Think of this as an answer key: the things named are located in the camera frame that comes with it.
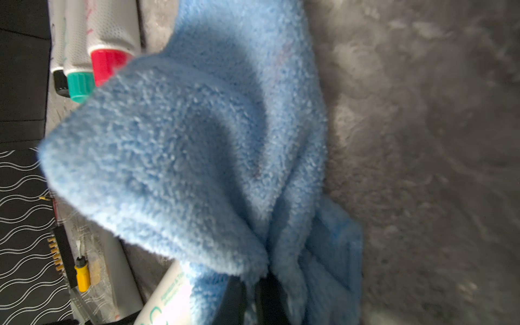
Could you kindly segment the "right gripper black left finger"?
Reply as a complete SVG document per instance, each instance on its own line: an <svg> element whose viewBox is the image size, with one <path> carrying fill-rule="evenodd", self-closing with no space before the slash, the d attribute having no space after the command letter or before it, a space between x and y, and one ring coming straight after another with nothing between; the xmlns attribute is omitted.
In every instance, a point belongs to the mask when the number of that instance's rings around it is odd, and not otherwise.
<svg viewBox="0 0 520 325"><path fill-rule="evenodd" d="M245 284L238 277L230 277L222 302L211 324L243 325L246 306L247 294Z"/></svg>

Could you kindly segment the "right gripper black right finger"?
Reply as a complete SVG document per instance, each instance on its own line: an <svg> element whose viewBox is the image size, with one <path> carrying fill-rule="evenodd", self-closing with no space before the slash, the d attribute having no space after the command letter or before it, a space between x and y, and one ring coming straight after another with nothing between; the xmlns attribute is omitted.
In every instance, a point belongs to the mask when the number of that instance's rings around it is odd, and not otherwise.
<svg viewBox="0 0 520 325"><path fill-rule="evenodd" d="M282 288L273 274L255 286L255 307L258 325L289 325L282 304Z"/></svg>

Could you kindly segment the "blue microfiber cloth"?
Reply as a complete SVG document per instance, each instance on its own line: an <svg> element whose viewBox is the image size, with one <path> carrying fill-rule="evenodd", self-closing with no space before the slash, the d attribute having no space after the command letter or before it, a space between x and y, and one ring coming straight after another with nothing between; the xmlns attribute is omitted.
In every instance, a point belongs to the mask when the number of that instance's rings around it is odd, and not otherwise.
<svg viewBox="0 0 520 325"><path fill-rule="evenodd" d="M39 147L49 185L124 241L180 262L193 324L230 277L273 274L290 324L359 324L362 230L323 191L328 123L301 1L181 1Z"/></svg>

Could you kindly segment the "white tube green cap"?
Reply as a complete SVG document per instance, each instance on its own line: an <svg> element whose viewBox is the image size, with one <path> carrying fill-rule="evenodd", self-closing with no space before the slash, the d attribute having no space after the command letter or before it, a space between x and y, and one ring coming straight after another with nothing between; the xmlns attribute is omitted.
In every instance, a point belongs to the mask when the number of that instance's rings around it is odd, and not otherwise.
<svg viewBox="0 0 520 325"><path fill-rule="evenodd" d="M86 1L65 1L64 74L69 96L83 103L96 88L92 60L87 51Z"/></svg>

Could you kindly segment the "white tube pink cap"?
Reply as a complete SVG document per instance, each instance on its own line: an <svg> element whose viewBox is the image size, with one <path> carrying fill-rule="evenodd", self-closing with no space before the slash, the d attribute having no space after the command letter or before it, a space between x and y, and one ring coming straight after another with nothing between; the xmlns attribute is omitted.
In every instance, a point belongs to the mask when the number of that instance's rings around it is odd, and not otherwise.
<svg viewBox="0 0 520 325"><path fill-rule="evenodd" d="M87 52L101 86L142 52L136 0L86 1Z"/></svg>

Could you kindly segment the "white tube black cap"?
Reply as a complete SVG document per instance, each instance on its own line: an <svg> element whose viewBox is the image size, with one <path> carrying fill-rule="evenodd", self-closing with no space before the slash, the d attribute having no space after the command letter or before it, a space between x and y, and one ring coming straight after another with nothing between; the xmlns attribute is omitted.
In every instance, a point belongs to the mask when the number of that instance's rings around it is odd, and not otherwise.
<svg viewBox="0 0 520 325"><path fill-rule="evenodd" d="M55 92L62 97L69 98L69 86L64 74L65 58L65 0L47 1L51 32L50 74L54 80Z"/></svg>

